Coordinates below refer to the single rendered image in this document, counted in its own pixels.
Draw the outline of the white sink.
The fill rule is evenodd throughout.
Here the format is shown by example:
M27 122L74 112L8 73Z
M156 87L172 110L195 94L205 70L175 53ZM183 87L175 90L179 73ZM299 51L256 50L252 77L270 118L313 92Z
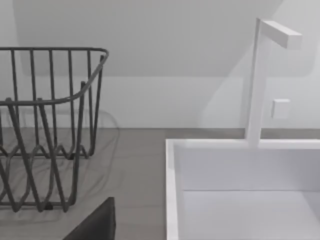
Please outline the white sink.
M167 240L320 240L320 141L167 139Z

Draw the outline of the tall white tap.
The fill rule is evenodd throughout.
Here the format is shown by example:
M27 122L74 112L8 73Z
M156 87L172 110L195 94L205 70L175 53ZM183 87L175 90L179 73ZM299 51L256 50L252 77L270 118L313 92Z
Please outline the tall white tap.
M251 148L258 147L261 140L261 124L271 42L287 50L299 50L302 46L302 41L303 35L300 32L274 20L256 19L250 73L248 121L245 127L245 139Z

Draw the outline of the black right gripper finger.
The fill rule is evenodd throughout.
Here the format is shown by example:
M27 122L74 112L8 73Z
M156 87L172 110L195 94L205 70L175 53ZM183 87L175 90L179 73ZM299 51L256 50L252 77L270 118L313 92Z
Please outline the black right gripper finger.
M115 240L116 204L108 197L62 240Z

